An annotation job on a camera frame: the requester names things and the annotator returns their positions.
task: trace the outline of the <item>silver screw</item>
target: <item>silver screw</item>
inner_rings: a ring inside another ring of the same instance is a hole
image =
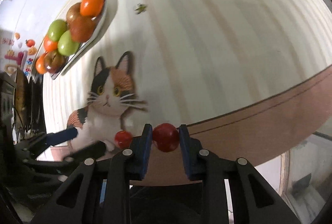
[[[132,154],[132,150],[131,149],[125,149],[124,151],[122,151],[122,154],[124,154],[125,156],[130,156]]]
[[[248,161],[247,161],[246,159],[244,159],[244,158],[239,158],[239,159],[237,160],[237,162],[238,162],[238,164],[240,164],[240,165],[246,165],[246,164],[248,163]]]
[[[90,166],[94,163],[95,161],[92,158],[88,158],[84,161],[84,164],[87,166]]]
[[[67,162],[72,162],[74,159],[72,157],[66,157],[64,159],[64,161],[67,161]]]
[[[208,156],[208,155],[209,155],[209,151],[206,150],[206,149],[201,149],[201,150],[200,150],[200,155],[201,155],[201,156]]]

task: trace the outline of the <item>plate of fruit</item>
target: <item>plate of fruit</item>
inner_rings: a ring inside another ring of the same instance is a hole
[[[44,38],[45,53],[36,61],[40,74],[54,80],[98,36],[105,21],[107,0],[82,0],[71,6],[66,21],[57,19]]]

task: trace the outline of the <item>cat figure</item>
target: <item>cat figure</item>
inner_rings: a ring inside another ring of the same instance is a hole
[[[77,137],[69,142],[71,152],[102,141],[107,150],[115,149],[114,137],[121,131],[121,116],[140,100],[135,99],[131,76],[132,53],[125,52],[116,66],[106,67],[103,57],[97,59],[88,105],[69,116],[67,128],[75,127]]]

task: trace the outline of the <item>brown fruit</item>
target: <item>brown fruit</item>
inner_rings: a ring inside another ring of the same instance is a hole
[[[81,6],[81,3],[78,2],[69,8],[69,10],[67,11],[67,14],[66,14],[67,24],[70,24],[78,16],[80,16],[80,6]]]
[[[88,16],[78,16],[69,25],[70,35],[73,41],[86,42],[91,38],[96,24]]]
[[[57,73],[65,63],[65,57],[58,50],[46,54],[44,58],[44,67],[49,73]]]

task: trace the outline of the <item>cat head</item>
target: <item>cat head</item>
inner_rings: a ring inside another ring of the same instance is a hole
[[[88,98],[88,104],[96,111],[120,116],[129,107],[136,107],[132,104],[135,101],[132,61],[129,51],[120,57],[116,66],[111,67],[106,67],[103,57],[98,57]]]

